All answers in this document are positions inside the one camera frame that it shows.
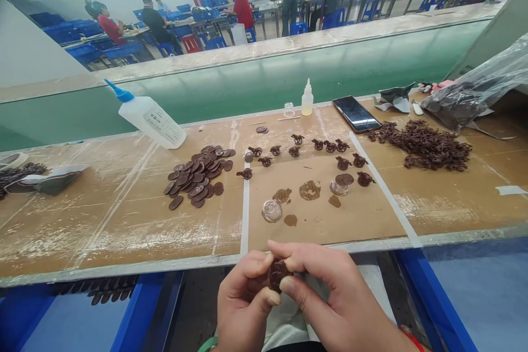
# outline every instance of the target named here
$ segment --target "red stool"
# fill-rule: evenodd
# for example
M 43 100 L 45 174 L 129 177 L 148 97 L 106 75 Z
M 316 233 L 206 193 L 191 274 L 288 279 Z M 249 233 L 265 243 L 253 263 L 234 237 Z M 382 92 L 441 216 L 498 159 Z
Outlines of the red stool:
M 181 38 L 181 41 L 183 42 L 183 45 L 185 46 L 185 50 L 187 53 L 194 53 L 194 52 L 200 52 L 201 49 L 198 46 L 198 43 L 194 39 L 193 36 L 184 36 Z

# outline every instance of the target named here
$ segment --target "white container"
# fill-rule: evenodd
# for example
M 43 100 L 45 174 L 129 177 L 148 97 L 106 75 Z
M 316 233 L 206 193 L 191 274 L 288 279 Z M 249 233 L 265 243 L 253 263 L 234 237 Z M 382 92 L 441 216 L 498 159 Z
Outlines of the white container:
M 182 145 L 187 133 L 151 97 L 136 97 L 105 81 L 123 103 L 119 109 L 121 117 L 165 149 L 177 149 Z
M 310 85 L 310 79 L 306 83 L 304 88 L 304 94 L 301 98 L 301 114 L 309 116 L 314 110 L 314 96 L 312 95 L 312 86 Z

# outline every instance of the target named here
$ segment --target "hand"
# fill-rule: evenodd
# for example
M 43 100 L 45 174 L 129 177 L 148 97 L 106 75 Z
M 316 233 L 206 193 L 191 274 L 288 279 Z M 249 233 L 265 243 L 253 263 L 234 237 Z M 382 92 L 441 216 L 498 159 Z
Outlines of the hand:
M 315 244 L 269 241 L 268 246 L 285 259 L 289 271 L 308 271 L 329 286 L 326 303 L 297 277 L 285 277 L 280 283 L 328 352 L 416 351 L 385 315 L 348 253 Z
M 218 290 L 218 350 L 259 352 L 266 319 L 281 296 L 267 286 L 272 254 L 251 251 L 220 284 Z

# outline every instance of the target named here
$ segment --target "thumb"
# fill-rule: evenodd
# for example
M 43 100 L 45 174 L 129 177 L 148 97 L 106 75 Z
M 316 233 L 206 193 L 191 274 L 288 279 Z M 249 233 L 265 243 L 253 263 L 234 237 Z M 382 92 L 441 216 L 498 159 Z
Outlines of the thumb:
M 247 309 L 251 312 L 251 315 L 266 320 L 270 314 L 271 308 L 279 305 L 280 303 L 281 296 L 276 291 L 273 291 L 268 286 L 266 286 L 257 293 Z
M 287 276 L 280 282 L 280 289 L 289 295 L 301 308 L 308 322 L 317 330 L 318 323 L 330 323 L 334 311 L 302 279 Z

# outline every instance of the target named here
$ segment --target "bottle label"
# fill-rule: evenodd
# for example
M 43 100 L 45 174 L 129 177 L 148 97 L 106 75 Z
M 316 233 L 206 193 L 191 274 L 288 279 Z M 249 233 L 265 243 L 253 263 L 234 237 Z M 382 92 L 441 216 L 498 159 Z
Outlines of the bottle label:
M 176 144 L 185 135 L 185 131 L 160 106 L 152 106 L 148 112 L 143 114 L 143 118 L 171 143 Z

